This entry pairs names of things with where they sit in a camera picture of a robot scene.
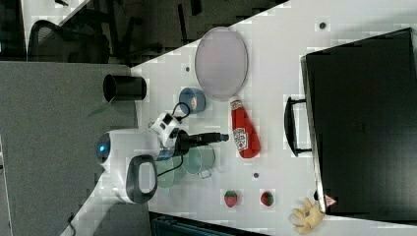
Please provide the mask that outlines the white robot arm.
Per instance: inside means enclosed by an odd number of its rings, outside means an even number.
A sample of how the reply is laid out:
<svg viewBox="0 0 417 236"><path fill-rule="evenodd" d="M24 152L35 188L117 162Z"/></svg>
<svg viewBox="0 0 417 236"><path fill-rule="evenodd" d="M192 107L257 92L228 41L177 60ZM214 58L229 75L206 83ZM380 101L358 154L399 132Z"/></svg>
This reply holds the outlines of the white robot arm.
<svg viewBox="0 0 417 236"><path fill-rule="evenodd" d="M155 131L139 129L113 130L97 144L97 159L104 168L94 196L103 204L122 202L144 204L157 189L156 162L185 155L190 148L226 142L227 134L189 135L176 128L164 137Z"/></svg>

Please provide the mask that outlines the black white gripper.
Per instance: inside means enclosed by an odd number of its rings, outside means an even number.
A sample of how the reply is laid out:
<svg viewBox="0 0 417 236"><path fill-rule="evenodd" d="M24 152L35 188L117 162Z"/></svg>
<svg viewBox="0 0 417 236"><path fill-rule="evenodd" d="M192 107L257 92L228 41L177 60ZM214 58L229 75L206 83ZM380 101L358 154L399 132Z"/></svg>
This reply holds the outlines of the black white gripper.
<svg viewBox="0 0 417 236"><path fill-rule="evenodd" d="M207 133L211 140L204 141L202 135L189 135L183 130L180 130L176 140L176 154L185 155L191 148L205 146L206 144L216 144L227 142L229 140L228 134L221 133Z"/></svg>

